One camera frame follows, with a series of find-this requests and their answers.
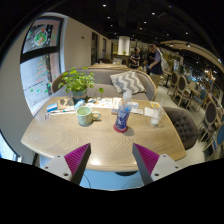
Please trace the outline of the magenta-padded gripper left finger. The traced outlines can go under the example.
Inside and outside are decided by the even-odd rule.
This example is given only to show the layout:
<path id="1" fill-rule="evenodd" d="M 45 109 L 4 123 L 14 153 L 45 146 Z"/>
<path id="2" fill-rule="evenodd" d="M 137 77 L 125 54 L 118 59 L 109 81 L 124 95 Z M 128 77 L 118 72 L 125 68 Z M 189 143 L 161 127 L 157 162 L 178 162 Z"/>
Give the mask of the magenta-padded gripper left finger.
<path id="1" fill-rule="evenodd" d="M 91 144 L 87 143 L 66 155 L 56 155 L 43 170 L 79 185 L 90 154 Z"/>

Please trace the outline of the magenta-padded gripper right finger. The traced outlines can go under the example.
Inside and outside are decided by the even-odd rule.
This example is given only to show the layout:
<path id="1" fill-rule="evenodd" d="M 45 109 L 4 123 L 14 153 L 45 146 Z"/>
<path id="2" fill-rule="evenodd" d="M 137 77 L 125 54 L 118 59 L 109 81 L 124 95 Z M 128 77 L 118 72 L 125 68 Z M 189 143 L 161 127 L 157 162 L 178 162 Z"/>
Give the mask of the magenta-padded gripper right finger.
<path id="1" fill-rule="evenodd" d="M 137 162 L 144 185 L 181 170 L 181 167 L 167 154 L 158 155 L 136 143 L 133 144 L 132 154 Z"/>

